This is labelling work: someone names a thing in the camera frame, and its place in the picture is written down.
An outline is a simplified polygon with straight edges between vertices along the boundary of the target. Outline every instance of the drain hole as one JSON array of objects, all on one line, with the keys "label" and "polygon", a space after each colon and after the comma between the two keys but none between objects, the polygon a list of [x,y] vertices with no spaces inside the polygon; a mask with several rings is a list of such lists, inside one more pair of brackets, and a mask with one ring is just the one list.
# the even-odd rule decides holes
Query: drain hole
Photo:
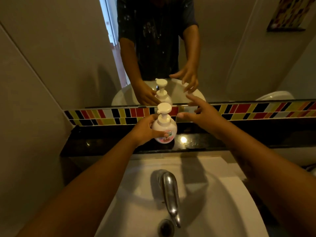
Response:
[{"label": "drain hole", "polygon": [[158,226],[159,237],[173,237],[174,226],[170,220],[162,220]]}]

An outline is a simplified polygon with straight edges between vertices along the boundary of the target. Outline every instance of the white ceramic sink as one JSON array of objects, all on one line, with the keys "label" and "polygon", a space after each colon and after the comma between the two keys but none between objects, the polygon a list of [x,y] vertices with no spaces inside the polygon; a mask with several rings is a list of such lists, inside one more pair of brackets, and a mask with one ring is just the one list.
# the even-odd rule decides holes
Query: white ceramic sink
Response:
[{"label": "white ceramic sink", "polygon": [[[182,85],[181,81],[178,79],[167,79],[168,84],[165,90],[168,92],[168,95],[172,99],[172,103],[188,103],[189,99],[186,98],[185,93],[183,92],[184,87],[188,85],[185,83]],[[156,81],[145,81],[145,83],[156,90]],[[199,98],[205,100],[202,93],[197,89],[193,92],[193,95],[198,96]],[[139,102],[136,99],[134,90],[131,84],[122,88],[113,98],[112,105],[139,105]]]},{"label": "white ceramic sink", "polygon": [[169,214],[156,172],[178,183],[181,237],[268,237],[259,211],[241,180],[220,157],[143,159],[129,162],[119,190],[96,236],[158,237]]}]

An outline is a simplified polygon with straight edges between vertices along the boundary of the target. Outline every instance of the black countertop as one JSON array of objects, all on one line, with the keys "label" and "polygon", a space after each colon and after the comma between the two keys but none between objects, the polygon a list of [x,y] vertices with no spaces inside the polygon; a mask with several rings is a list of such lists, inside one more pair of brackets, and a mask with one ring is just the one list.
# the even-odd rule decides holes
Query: black countertop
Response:
[{"label": "black countertop", "polygon": [[[286,118],[232,121],[270,148],[316,146],[316,118]],[[224,143],[194,123],[177,123],[178,133],[168,144],[156,140],[138,147],[134,154],[227,150]],[[104,155],[133,125],[76,126],[61,157]]]}]

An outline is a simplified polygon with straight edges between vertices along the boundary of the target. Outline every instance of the hand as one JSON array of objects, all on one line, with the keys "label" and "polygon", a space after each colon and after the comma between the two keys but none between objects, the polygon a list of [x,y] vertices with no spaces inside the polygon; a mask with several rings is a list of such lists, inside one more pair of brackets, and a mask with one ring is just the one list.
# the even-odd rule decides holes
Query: hand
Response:
[{"label": "hand", "polygon": [[137,146],[143,145],[153,138],[168,137],[164,131],[155,131],[151,129],[152,124],[158,118],[158,114],[152,114],[137,122],[129,135],[133,141],[136,141]]},{"label": "hand", "polygon": [[177,117],[192,121],[207,132],[215,135],[215,137],[218,137],[219,127],[227,122],[227,120],[224,119],[213,106],[209,105],[201,98],[194,95],[187,95],[186,97],[192,100],[192,102],[188,103],[189,106],[199,106],[194,111],[198,115],[180,112]]},{"label": "hand", "polygon": [[132,87],[134,89],[136,99],[141,105],[157,106],[161,103],[160,100],[155,97],[156,91],[150,88],[143,80],[133,83]]},{"label": "hand", "polygon": [[188,93],[194,92],[198,87],[198,70],[195,65],[187,62],[184,68],[178,71],[176,74],[169,75],[170,78],[182,80],[182,84],[189,83],[188,86],[184,88],[184,92]]}]

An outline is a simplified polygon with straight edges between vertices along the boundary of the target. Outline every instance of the beige wall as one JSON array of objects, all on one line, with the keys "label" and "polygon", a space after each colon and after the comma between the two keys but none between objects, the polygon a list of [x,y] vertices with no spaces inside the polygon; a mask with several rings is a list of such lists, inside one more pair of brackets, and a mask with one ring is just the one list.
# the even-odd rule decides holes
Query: beige wall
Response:
[{"label": "beige wall", "polygon": [[316,17],[304,32],[267,33],[279,0],[263,0],[228,76],[233,100],[253,100],[277,89],[316,33]]},{"label": "beige wall", "polygon": [[278,90],[289,91],[296,99],[316,98],[316,36],[283,79]]},{"label": "beige wall", "polygon": [[[199,90],[207,101],[225,101],[225,79],[255,0],[194,0],[201,35]],[[180,46],[180,68],[185,64]]]},{"label": "beige wall", "polygon": [[0,26],[0,236],[13,237],[63,187],[71,125]]},{"label": "beige wall", "polygon": [[99,0],[0,0],[0,22],[64,109],[121,89]]}]

